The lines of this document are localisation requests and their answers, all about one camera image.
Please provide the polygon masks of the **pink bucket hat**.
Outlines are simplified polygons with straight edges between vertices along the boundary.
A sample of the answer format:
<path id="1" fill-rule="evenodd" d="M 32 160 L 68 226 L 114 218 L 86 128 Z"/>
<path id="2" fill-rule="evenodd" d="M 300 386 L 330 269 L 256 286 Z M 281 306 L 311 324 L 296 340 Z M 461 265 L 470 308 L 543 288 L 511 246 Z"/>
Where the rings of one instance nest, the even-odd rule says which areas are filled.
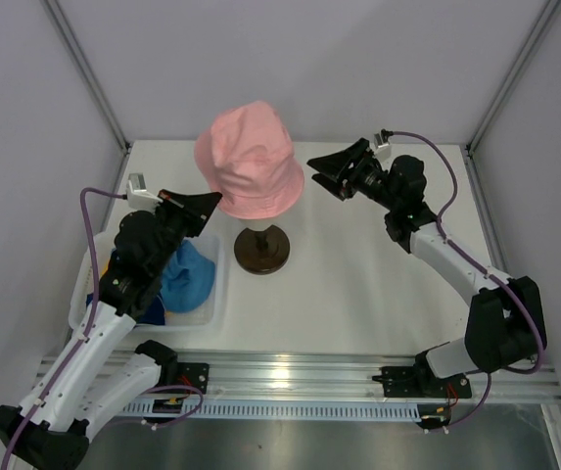
<path id="1" fill-rule="evenodd" d="M 219 208 L 245 220 L 288 211 L 304 190 L 304 171 L 277 111 L 264 101 L 219 114 L 194 145 L 196 165 Z"/>

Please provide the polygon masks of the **light blue bucket hat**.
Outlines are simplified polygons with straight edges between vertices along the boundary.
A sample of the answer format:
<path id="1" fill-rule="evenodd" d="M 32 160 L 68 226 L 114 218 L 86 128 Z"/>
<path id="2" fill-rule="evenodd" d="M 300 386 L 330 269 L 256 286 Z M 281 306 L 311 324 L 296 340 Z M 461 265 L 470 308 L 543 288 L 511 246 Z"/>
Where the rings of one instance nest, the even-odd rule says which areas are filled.
<path id="1" fill-rule="evenodd" d="M 188 313 L 210 296 L 215 263 L 204 257 L 188 240 L 171 256 L 162 274 L 160 295 L 167 311 Z"/>

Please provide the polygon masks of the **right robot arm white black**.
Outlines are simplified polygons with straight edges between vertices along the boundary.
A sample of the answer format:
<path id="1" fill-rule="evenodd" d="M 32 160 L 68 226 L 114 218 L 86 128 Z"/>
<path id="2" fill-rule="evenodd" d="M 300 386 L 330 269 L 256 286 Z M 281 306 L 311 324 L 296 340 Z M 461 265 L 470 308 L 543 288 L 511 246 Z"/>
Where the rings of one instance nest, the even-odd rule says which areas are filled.
<path id="1" fill-rule="evenodd" d="M 547 347 L 540 291 L 528 276 L 514 278 L 465 251 L 444 226 L 443 213 L 425 201 L 424 164 L 410 155 L 383 168 L 378 152 L 390 148 L 391 132 L 370 143 L 361 138 L 345 150 L 312 158 L 313 181 L 341 201 L 361 194 L 386 209 L 391 240 L 431 266 L 469 307 L 464 336 L 428 349 L 412 366 L 384 367 L 375 381 L 387 397 L 469 398 L 472 373 L 519 373 L 516 362 L 541 359 Z"/>

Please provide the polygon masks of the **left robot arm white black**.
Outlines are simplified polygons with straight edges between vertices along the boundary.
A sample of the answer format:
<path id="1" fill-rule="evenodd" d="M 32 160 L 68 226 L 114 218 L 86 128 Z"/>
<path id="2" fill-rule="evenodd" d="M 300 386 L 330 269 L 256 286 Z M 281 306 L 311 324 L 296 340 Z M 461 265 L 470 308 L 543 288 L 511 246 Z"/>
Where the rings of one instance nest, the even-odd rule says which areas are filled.
<path id="1" fill-rule="evenodd" d="M 119 342 L 137 325 L 162 287 L 162 275 L 183 241 L 199 236 L 222 196 L 161 190 L 121 194 L 131 208 L 119 223 L 115 249 L 99 274 L 89 256 L 93 298 L 45 376 L 16 406 L 0 406 L 1 466 L 13 456 L 35 469 L 75 469 L 89 445 L 130 402 L 152 393 L 203 391 L 178 379 L 178 355 L 148 340 L 99 386 L 93 384 Z"/>

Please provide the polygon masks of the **clear plastic bin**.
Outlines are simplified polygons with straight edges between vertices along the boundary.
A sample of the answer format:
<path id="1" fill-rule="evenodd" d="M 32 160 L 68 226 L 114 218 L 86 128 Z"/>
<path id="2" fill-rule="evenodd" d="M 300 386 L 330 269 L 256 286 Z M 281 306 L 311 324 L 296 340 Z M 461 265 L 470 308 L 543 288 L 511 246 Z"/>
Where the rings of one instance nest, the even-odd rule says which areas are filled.
<path id="1" fill-rule="evenodd" d="M 110 230 L 96 234 L 94 245 L 98 267 L 104 266 L 106 258 L 115 250 L 114 239 L 117 231 Z M 166 333 L 208 329 L 224 313 L 226 262 L 222 240 L 214 234 L 203 233 L 190 241 L 204 257 L 215 263 L 215 279 L 209 298 L 198 308 L 188 313 L 174 313 L 165 310 L 165 326 L 152 326 L 137 323 L 135 330 L 140 332 Z M 90 253 L 87 250 L 78 271 L 75 287 L 70 299 L 69 326 L 76 329 L 87 313 L 92 301 L 94 283 L 92 280 Z"/>

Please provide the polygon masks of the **yellow hat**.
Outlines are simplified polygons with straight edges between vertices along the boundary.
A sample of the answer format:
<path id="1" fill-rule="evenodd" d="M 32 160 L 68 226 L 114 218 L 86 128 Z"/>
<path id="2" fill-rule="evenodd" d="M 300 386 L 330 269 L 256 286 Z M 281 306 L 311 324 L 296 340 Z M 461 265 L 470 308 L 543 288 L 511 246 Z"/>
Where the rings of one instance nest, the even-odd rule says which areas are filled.
<path id="1" fill-rule="evenodd" d="M 100 277 L 104 276 L 104 275 L 106 274 L 106 272 L 108 271 L 109 265 L 110 265 L 110 261 L 111 261 L 111 257 L 108 256 L 108 257 L 106 258 L 106 261 L 105 261 L 105 263 L 104 263 L 103 268 L 101 269 Z"/>

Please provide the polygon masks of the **dark blue hat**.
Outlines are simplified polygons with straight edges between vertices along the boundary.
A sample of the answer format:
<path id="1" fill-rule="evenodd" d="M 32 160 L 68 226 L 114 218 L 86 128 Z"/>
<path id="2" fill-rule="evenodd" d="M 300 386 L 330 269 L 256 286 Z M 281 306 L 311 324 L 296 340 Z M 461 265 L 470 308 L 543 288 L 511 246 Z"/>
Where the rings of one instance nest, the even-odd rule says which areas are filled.
<path id="1" fill-rule="evenodd" d="M 147 311 L 137 320 L 139 324 L 165 326 L 165 308 L 163 299 L 155 297 Z"/>

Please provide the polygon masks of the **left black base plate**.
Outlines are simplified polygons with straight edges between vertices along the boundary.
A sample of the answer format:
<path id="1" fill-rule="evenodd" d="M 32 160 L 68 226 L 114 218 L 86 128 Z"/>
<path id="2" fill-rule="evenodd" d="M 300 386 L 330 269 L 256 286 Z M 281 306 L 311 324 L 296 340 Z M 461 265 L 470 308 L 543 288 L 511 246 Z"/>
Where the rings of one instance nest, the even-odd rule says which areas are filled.
<path id="1" fill-rule="evenodd" d="M 194 387 L 203 394 L 210 382 L 210 365 L 203 362 L 178 362 L 169 365 L 161 372 L 159 386 L 185 385 Z"/>

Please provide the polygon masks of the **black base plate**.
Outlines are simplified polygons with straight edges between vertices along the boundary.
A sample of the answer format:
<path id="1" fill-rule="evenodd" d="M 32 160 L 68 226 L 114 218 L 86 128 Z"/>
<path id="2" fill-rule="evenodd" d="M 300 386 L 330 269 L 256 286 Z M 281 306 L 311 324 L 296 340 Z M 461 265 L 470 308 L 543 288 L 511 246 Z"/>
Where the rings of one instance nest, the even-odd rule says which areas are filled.
<path id="1" fill-rule="evenodd" d="M 429 369 L 417 366 L 383 366 L 371 377 L 383 388 L 385 398 L 395 399 L 470 399 L 472 388 L 464 374 L 436 377 Z"/>
<path id="2" fill-rule="evenodd" d="M 178 362 L 169 365 L 161 372 L 159 386 L 185 385 L 194 387 L 203 394 L 210 382 L 210 365 L 203 362 Z"/>

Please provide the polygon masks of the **right side aluminium rail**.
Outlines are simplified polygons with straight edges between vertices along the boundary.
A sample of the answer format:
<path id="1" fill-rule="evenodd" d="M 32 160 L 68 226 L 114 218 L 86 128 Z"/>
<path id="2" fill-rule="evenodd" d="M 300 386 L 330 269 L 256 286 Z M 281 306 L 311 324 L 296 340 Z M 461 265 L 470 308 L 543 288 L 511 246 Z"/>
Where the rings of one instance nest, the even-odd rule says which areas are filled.
<path id="1" fill-rule="evenodd" d="M 480 171 L 469 145 L 463 147 L 463 161 L 467 176 L 469 178 L 469 183 L 476 208 L 479 212 L 479 217 L 484 237 L 487 243 L 491 264 L 496 269 L 506 272 L 508 270 L 508 263 L 504 254 L 502 244 L 500 243 L 498 237 L 498 232 L 496 229 L 494 217 L 491 213 L 487 192 L 483 187 Z M 500 295 L 509 306 L 507 313 L 508 317 L 512 319 L 512 323 L 519 327 L 527 327 L 529 333 L 533 334 L 533 330 L 530 327 L 529 322 L 526 320 L 525 315 L 519 308 L 517 308 L 516 304 L 508 295 L 508 293 L 504 290 L 501 290 Z M 535 348 L 535 351 L 532 354 L 528 354 L 524 358 L 524 360 L 527 363 L 526 366 L 517 366 L 515 363 L 513 363 L 504 367 L 504 370 L 518 375 L 532 375 L 533 372 L 536 371 L 536 367 L 538 366 L 538 348 Z"/>

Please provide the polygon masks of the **aluminium rail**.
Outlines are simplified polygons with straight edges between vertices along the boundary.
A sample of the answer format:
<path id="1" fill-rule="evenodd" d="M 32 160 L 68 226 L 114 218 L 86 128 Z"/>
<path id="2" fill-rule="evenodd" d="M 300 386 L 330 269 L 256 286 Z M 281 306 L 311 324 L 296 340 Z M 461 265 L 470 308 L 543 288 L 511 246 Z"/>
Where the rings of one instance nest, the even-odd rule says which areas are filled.
<path id="1" fill-rule="evenodd" d="M 207 396 L 213 400 L 382 401 L 383 388 L 372 377 L 383 366 L 407 366 L 410 356 L 180 352 L 182 362 L 210 366 Z M 561 404 L 555 370 L 534 375 L 492 374 L 490 404 Z"/>
<path id="2" fill-rule="evenodd" d="M 500 243 L 498 237 L 498 232 L 496 229 L 494 217 L 491 213 L 487 192 L 483 187 L 480 171 L 469 145 L 463 147 L 463 161 L 467 176 L 469 178 L 469 183 L 476 208 L 479 212 L 479 217 L 484 237 L 487 243 L 491 264 L 496 269 L 506 272 L 508 270 L 508 263 L 504 254 L 502 244 Z M 501 290 L 500 295 L 509 306 L 507 313 L 508 317 L 512 319 L 512 323 L 519 327 L 527 327 L 529 333 L 533 334 L 533 330 L 530 327 L 529 322 L 526 320 L 525 315 L 519 308 L 517 308 L 516 304 L 508 295 L 508 293 L 504 290 Z M 538 348 L 535 348 L 535 351 L 532 354 L 528 354 L 524 358 L 524 360 L 527 363 L 526 366 L 517 366 L 515 363 L 513 363 L 504 367 L 504 370 L 518 375 L 532 375 L 533 372 L 536 371 L 536 367 L 538 366 Z"/>

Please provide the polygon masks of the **left aluminium frame post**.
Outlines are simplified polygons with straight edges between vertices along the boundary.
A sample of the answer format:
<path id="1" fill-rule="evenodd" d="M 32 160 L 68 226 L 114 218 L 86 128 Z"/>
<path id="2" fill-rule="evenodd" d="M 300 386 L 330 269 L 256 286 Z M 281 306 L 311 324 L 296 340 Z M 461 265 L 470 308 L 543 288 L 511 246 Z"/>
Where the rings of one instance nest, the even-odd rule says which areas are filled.
<path id="1" fill-rule="evenodd" d="M 42 0 L 40 4 L 58 34 L 62 45 L 67 51 L 76 72 L 84 84 L 105 126 L 110 131 L 119 149 L 126 154 L 130 143 L 124 134 L 110 100 L 92 68 L 61 2 L 56 0 Z"/>

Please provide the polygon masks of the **aluminium frame post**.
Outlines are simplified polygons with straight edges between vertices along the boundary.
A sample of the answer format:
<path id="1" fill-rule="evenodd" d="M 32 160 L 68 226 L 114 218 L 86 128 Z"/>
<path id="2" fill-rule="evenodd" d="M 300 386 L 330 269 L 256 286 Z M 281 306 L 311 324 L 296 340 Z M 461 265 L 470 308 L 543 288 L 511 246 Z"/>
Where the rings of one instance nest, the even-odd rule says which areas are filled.
<path id="1" fill-rule="evenodd" d="M 126 154 L 130 143 L 124 134 L 110 100 L 92 68 L 61 2 L 56 0 L 42 0 L 40 4 L 58 34 L 62 45 L 67 51 L 76 72 L 84 84 L 105 126 L 110 131 L 119 149 Z"/>
<path id="2" fill-rule="evenodd" d="M 473 156 L 479 149 L 560 13 L 561 0 L 547 0 L 542 3 L 540 11 L 525 34 L 524 40 L 518 47 L 465 146 L 469 155 Z"/>

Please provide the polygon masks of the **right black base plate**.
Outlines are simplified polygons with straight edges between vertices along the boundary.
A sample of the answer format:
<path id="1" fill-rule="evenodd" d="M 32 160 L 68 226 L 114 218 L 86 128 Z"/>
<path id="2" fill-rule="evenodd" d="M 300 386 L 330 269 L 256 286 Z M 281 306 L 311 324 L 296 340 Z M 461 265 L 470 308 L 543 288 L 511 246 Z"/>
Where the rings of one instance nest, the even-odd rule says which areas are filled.
<path id="1" fill-rule="evenodd" d="M 417 366 L 383 366 L 371 377 L 383 388 L 385 398 L 395 399 L 470 399 L 472 388 L 464 374 L 436 377 L 429 369 Z"/>

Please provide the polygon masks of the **right aluminium frame post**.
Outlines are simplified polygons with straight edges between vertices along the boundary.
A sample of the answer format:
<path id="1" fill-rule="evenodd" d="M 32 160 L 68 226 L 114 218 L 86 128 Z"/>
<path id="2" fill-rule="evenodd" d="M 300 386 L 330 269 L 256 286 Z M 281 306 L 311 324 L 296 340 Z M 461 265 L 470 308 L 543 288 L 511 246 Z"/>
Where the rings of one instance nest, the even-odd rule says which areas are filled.
<path id="1" fill-rule="evenodd" d="M 524 40 L 518 47 L 465 146 L 469 155 L 473 156 L 479 149 L 560 13 L 561 0 L 547 0 L 542 3 L 540 11 L 525 34 Z"/>

